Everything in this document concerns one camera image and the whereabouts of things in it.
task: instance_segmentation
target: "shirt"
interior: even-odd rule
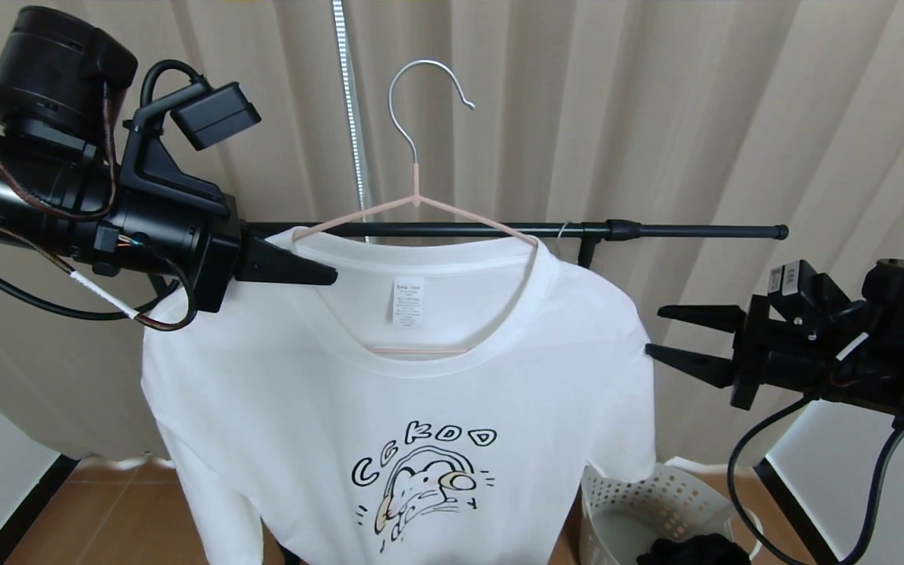
[[[268,241],[337,282],[233,282],[218,314],[144,337],[213,565],[260,563],[261,518],[311,565],[545,565],[585,465],[653,472],[647,335],[612,283],[520,239]]]

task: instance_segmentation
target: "curtain fold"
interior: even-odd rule
[[[0,2],[0,52],[27,4]],[[308,221],[358,203],[329,2],[36,4],[102,27],[135,53],[139,71],[122,118],[137,108],[144,73],[164,58],[189,62],[214,87],[242,83],[261,124],[205,151],[194,151],[170,121],[162,139],[183,171],[235,195],[248,221]],[[185,83],[182,75],[163,75],[157,96]],[[119,156],[126,130],[116,135]],[[0,275],[69,307],[111,310],[28,250],[0,246]],[[151,297],[137,273],[97,281],[129,304]],[[72,457],[165,454],[141,395],[140,343],[133,322],[60,318],[0,293],[0,411],[32,439]]]
[[[374,202],[422,191],[499,221],[775,224],[782,242],[605,243],[593,268],[652,339],[726,355],[728,336],[657,318],[664,304],[741,304],[806,258],[851,297],[877,257],[904,257],[904,1],[344,4]],[[387,219],[450,219],[404,208]],[[563,251],[573,258],[575,243]],[[749,412],[659,367],[659,455],[717,464],[794,394]],[[743,464],[778,437],[764,434]]]

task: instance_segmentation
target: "baseboard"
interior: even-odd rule
[[[71,474],[78,461],[64,455],[58,455],[44,476],[36,483],[30,493],[16,507],[16,511],[6,520],[0,529],[0,565],[6,562],[19,541],[23,539],[26,530],[30,529],[33,522],[40,516],[40,512],[47,506],[51,497],[57,493],[65,479]]]
[[[804,543],[804,547],[807,547],[811,558],[815,559],[815,564],[832,565],[833,563],[838,563],[839,560],[836,558],[836,554],[833,554],[822,533],[818,532],[818,528],[811,522],[807,512],[800,507],[800,503],[797,503],[792,491],[779,478],[776,469],[772,468],[769,461],[763,459],[759,465],[756,465],[755,469],[760,480],[763,480],[763,486],[767,489],[769,496],[774,498],[776,505],[790,522],[790,526],[793,526],[794,532],[797,532],[797,536]]]

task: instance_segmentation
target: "black cloth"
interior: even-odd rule
[[[685,542],[656,540],[637,565],[749,565],[749,554],[720,534],[696,536]]]

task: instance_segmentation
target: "cartoon print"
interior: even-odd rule
[[[463,509],[479,509],[475,496],[478,486],[482,483],[492,487],[494,479],[489,471],[477,472],[466,455],[448,446],[463,439],[475,447],[488,447],[497,438],[498,433],[488,428],[471,429],[463,434],[459,426],[446,425],[433,433],[428,423],[412,421],[403,437],[404,446],[412,447],[410,451],[403,453],[397,440],[390,440],[383,446],[377,466],[373,466],[371,457],[359,459],[351,471],[356,486],[369,487],[387,476],[377,503],[369,504],[370,508],[377,508],[374,519],[365,519],[369,514],[365,505],[359,505],[355,512],[360,526],[371,522],[373,532],[383,537],[379,552],[386,550],[387,541],[402,540],[410,523],[417,518],[437,512],[458,514]],[[445,446],[433,443],[413,446],[423,439]]]

